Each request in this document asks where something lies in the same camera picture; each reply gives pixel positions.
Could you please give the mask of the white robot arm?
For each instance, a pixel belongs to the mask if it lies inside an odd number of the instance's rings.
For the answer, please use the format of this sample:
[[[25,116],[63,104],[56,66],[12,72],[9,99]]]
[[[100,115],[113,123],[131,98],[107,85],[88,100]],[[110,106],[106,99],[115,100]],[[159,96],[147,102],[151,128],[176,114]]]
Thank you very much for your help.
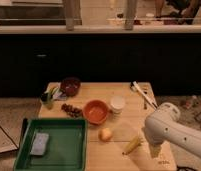
[[[186,127],[178,120],[180,110],[165,102],[148,115],[144,121],[144,136],[154,147],[169,141],[201,158],[201,131]]]

